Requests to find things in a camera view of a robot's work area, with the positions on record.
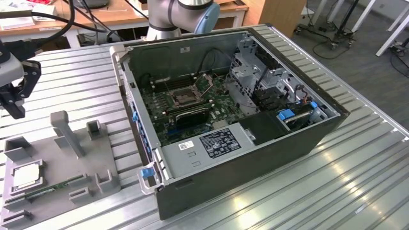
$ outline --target blue tab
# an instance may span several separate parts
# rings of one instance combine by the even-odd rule
[[[279,113],[279,117],[280,117],[282,120],[286,120],[286,119],[294,117],[295,115],[296,114],[294,113],[294,111],[291,109],[286,109],[284,111],[282,111]]]
[[[134,112],[134,115],[132,115],[132,121],[136,122],[139,120],[139,114],[138,112],[135,111]]]
[[[144,179],[147,179],[150,176],[155,175],[155,169],[154,168],[147,168],[142,170],[142,176]]]
[[[319,107],[316,102],[312,102],[312,107],[316,109]]]

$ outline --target barcode sticker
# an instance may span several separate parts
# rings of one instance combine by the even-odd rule
[[[192,148],[192,147],[195,147],[195,145],[194,145],[194,141],[191,140],[188,142],[179,144],[180,150],[187,150],[188,148]]]

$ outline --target aluminum table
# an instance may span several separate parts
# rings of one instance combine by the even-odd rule
[[[31,230],[405,229],[409,228],[409,133],[275,29],[255,27],[352,112],[310,155],[227,194],[160,221],[155,195],[142,193],[142,166],[108,53],[110,46],[47,52],[27,100],[27,118],[2,114],[0,139],[54,135],[51,112],[71,127],[108,124],[123,190],[32,226]],[[4,155],[2,155],[4,173]]]

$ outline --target black cable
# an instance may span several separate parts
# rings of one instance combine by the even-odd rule
[[[395,70],[396,70],[400,74],[403,74],[407,78],[409,78],[409,75],[408,75],[409,70],[408,70],[408,72],[407,72],[407,74],[405,74],[405,73],[404,73],[403,71],[400,71],[399,68],[395,66],[395,64],[393,64],[393,56],[396,56],[397,59],[403,62],[403,64],[407,66],[407,69],[409,69],[409,65],[408,65],[408,64],[405,63],[405,61],[401,59],[401,57],[399,56],[399,54],[397,54],[396,52],[392,51],[392,53],[391,53],[391,58],[389,58],[391,65],[392,65],[392,67],[395,68]]]
[[[144,16],[144,18],[147,19],[147,20],[150,20],[150,18],[148,18],[148,16],[139,10],[139,9],[136,9],[136,7],[132,5],[132,3],[128,1],[128,0],[124,0],[127,3],[128,3],[128,5],[136,10],[136,12],[138,13],[140,13],[143,16]]]
[[[326,16],[326,21],[328,21],[328,16],[331,15],[332,10],[333,10],[333,7],[335,7],[335,5],[337,4],[339,1],[340,1],[340,0],[335,1],[335,3],[332,4],[332,6],[331,6],[331,11],[328,12],[328,14],[327,14],[327,16]]]
[[[328,36],[326,36],[326,35],[323,35],[323,34],[319,34],[318,32],[315,32],[315,31],[312,31],[312,30],[310,30],[310,29],[303,29],[303,30],[308,31],[310,33],[312,33],[312,34],[315,34],[315,35],[319,35],[319,36],[327,38],[331,42],[335,42],[335,41],[331,39],[331,37],[328,37]]]
[[[62,37],[66,34],[66,32],[70,30],[70,28],[74,25],[75,19],[76,19],[75,0],[70,0],[70,21],[68,21],[67,25],[64,26],[64,28],[59,32],[56,32],[48,38],[40,40],[40,42],[38,42],[38,44],[36,44],[38,48],[42,48],[42,46],[44,44],[54,41],[55,39],[58,39],[59,37]]]
[[[82,4],[83,4],[83,6],[84,6],[84,8],[86,8],[86,10],[87,10],[87,12],[90,13],[90,16],[91,16],[91,18],[92,18],[92,21],[94,21],[94,23],[95,23],[95,15],[92,14],[92,12],[91,12],[91,9],[90,9],[90,7],[88,7],[88,3],[87,3],[87,1],[86,0],[82,0]],[[98,32],[95,33],[95,45],[98,45]]]
[[[224,54],[226,56],[227,56],[227,58],[230,59],[230,60],[232,60],[232,57],[223,51],[223,50],[220,50],[220,49],[218,49],[218,48],[210,48],[208,50],[207,50],[207,52],[204,53],[204,57],[203,57],[203,60],[202,60],[202,62],[200,62],[200,65],[199,65],[199,68],[198,68],[198,71],[196,71],[196,76],[200,74],[200,71],[203,70],[203,67],[204,67],[204,60],[206,60],[206,57],[208,56],[208,54],[214,51],[214,50],[216,50],[216,51],[219,51],[222,54]]]
[[[306,2],[306,7],[307,7],[307,15],[308,15],[308,18],[310,18],[310,25],[315,26],[314,21],[312,21],[312,17],[310,15],[310,11],[308,11],[310,10],[310,8],[308,8],[308,0]]]
[[[263,71],[263,74],[262,74],[262,77],[260,77],[259,81],[258,81],[256,84],[255,84],[254,94],[255,94],[255,92],[256,92],[256,90],[258,90],[258,87],[259,87],[259,85],[260,85],[260,83],[262,83],[264,77],[267,76],[267,74],[268,74],[268,67],[266,67],[266,69],[264,69],[264,71]]]
[[[316,49],[319,46],[324,45],[327,42],[328,42],[328,41],[322,42],[322,43],[319,43],[319,44],[314,47],[314,53],[315,53],[320,58],[324,58],[324,59],[327,59],[327,60],[335,60],[336,58],[339,58],[339,57],[349,50],[349,47],[348,47],[347,50],[343,51],[339,55],[336,55],[336,56],[333,56],[333,57],[326,57],[326,56],[318,54],[318,52],[316,52],[315,49]]]
[[[76,6],[75,6],[75,9],[76,9],[76,11],[78,11],[91,22],[96,23],[95,21],[92,21],[92,18],[91,18],[91,17],[76,7]],[[100,26],[104,27],[104,28],[107,29],[107,30],[99,31],[99,32],[100,32],[100,33],[107,33],[107,32],[110,32],[108,35],[107,35],[107,40],[108,40],[111,34],[115,34],[115,35],[119,36],[120,40],[124,41],[124,39],[120,37],[120,35],[118,34],[118,32],[114,31],[114,30],[111,30],[110,27],[102,22],[102,20],[99,20],[98,17],[95,17],[95,20],[100,23]]]
[[[51,18],[51,19],[59,20],[59,21],[62,21],[64,23],[68,23],[68,20],[66,18],[62,18],[59,16],[55,16],[55,15],[51,15],[51,14],[47,14],[47,13],[32,12],[32,16]],[[72,23],[72,25],[75,25],[75,26],[78,26],[78,27],[80,27],[83,29],[91,30],[94,32],[100,32],[100,33],[106,33],[107,32],[107,30],[102,30],[102,29],[96,30],[95,28],[92,28],[90,26],[86,26],[86,25],[83,25],[80,23]]]

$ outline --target white table leg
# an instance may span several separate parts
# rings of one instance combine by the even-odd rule
[[[371,12],[371,10],[372,10],[372,7],[373,7],[376,1],[377,1],[377,0],[371,0],[371,2],[368,3],[368,6],[367,6],[367,8],[365,8],[365,10],[364,10],[364,13],[363,13],[363,15],[360,16],[359,21],[357,21],[356,25],[355,25],[353,28],[352,28],[352,32],[353,32],[353,33],[357,32],[357,30],[360,29],[360,27],[361,27],[361,25],[363,25],[363,22],[364,22],[364,20],[365,20],[368,14],[369,14],[369,12]]]
[[[385,50],[388,49],[388,47],[391,46],[392,42],[395,41],[396,37],[400,35],[400,33],[403,32],[403,30],[405,29],[407,25],[409,23],[409,15],[407,16],[405,20],[403,21],[403,23],[400,24],[399,28],[396,29],[395,33],[391,35],[388,41],[385,42],[385,44],[383,45],[381,49],[377,52],[377,56],[380,57]]]
[[[234,28],[238,28],[238,27],[243,26],[244,14],[246,14],[246,11],[236,11],[236,17],[235,17],[235,21],[234,21]]]
[[[396,21],[393,22],[393,24],[391,25],[388,31],[392,31],[396,27],[396,25],[399,24],[399,22],[401,21],[403,17],[405,16],[405,14],[408,13],[409,11],[409,4],[408,6],[405,7],[404,11],[401,12],[401,14],[399,15]]]
[[[322,0],[322,2],[320,2],[319,9],[318,9],[318,11],[315,12],[315,16],[314,16],[314,19],[312,19],[314,25],[315,25],[315,24],[318,23],[318,21],[319,21],[320,15],[322,15],[322,13],[323,13],[323,10],[324,10],[326,4],[327,4],[327,1],[328,1],[328,0]]]
[[[333,8],[333,11],[332,11],[332,13],[331,13],[331,17],[328,18],[328,21],[330,21],[330,22],[333,22],[335,16],[337,16],[337,14],[339,14],[339,11],[340,11],[340,8],[341,8],[341,6],[343,6],[343,4],[344,4],[344,1],[345,1],[345,0],[339,0],[336,6],[335,6],[335,8]]]
[[[70,43],[71,48],[80,48],[82,44],[79,43],[79,32],[78,30],[68,30],[66,33],[66,37]]]

